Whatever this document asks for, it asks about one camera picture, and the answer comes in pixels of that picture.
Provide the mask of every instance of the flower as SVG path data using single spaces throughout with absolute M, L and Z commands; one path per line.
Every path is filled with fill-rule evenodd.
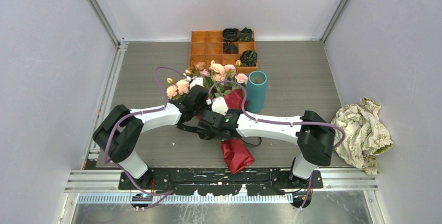
M 243 73 L 237 74 L 235 76 L 235 78 L 236 78 L 237 82 L 241 83 L 241 84 L 247 83 L 247 81 L 249 80 L 249 78 L 246 75 L 244 75 Z
M 182 79 L 177 82 L 178 94 L 187 94 L 189 92 L 189 82 Z
M 213 80 L 215 80 L 215 82 L 224 81 L 226 80 L 226 76 L 224 74 L 215 74 Z
M 203 62 L 203 61 L 201 61 L 201 62 L 197 63 L 197 65 L 195 65 L 195 68 L 196 68 L 197 70 L 201 71 L 201 70 L 204 69 L 205 66 L 206 66 L 206 63 Z
M 172 97 L 176 96 L 177 93 L 177 87 L 175 85 L 171 85 L 167 88 L 166 94 L 169 99 L 172 99 Z
M 232 70 L 233 74 L 236 73 L 236 68 L 235 68 L 235 66 L 233 64 L 224 65 L 224 70 L 226 70 L 226 71 Z
M 224 67 L 221 64 L 213 63 L 210 65 L 209 70 L 213 70 L 216 73 L 224 74 L 225 70 Z
M 204 76 L 204 77 L 209 77 L 210 76 L 210 72 L 207 69 L 205 69 L 205 70 L 201 71 L 201 75 Z

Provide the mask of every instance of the cylindrical container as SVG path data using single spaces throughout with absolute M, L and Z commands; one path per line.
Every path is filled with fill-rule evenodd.
M 247 86 L 247 111 L 258 113 L 264 107 L 265 92 L 267 91 L 267 76 L 262 71 L 250 73 Z

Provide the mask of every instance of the black fabric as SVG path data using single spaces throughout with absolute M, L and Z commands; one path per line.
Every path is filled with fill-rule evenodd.
M 238 42 L 241 37 L 241 31 L 237 28 L 229 28 L 223 30 L 224 42 Z
M 187 132 L 197 133 L 198 136 L 204 140 L 211 140 L 211 139 L 213 139 L 213 137 L 215 137 L 215 133 L 213 133 L 209 130 L 206 130 L 206 129 L 198 128 L 198 127 L 190 127 L 190 126 L 187 126 L 184 124 L 178 124 L 177 128 L 187 131 Z
M 243 66 L 256 66 L 256 61 L 258 59 L 258 53 L 248 49 L 244 51 L 239 58 Z
M 226 42 L 223 44 L 224 54 L 238 54 L 238 47 L 233 42 Z
M 241 30 L 241 37 L 239 39 L 241 42 L 251 42 L 253 41 L 253 31 L 250 28 L 245 27 Z

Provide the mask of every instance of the beige crumpled cloth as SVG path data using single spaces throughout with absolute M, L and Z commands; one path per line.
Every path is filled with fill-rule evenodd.
M 380 105 L 364 97 L 359 104 L 342 107 L 333 124 L 344 129 L 346 138 L 335 150 L 346 163 L 363 169 L 369 175 L 379 173 L 379 165 L 373 155 L 380 155 L 391 147 L 390 132 L 379 121 Z M 342 134 L 336 131 L 335 144 Z

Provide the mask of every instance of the white wall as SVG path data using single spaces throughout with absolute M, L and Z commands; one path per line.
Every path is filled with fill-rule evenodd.
M 0 216 L 55 223 L 115 47 L 87 0 L 0 0 Z
M 394 147 L 376 177 L 391 223 L 442 220 L 442 0 L 351 0 L 326 43 L 344 104 L 368 96 Z
M 320 39 L 340 0 L 101 0 L 127 41 L 251 27 L 259 39 Z

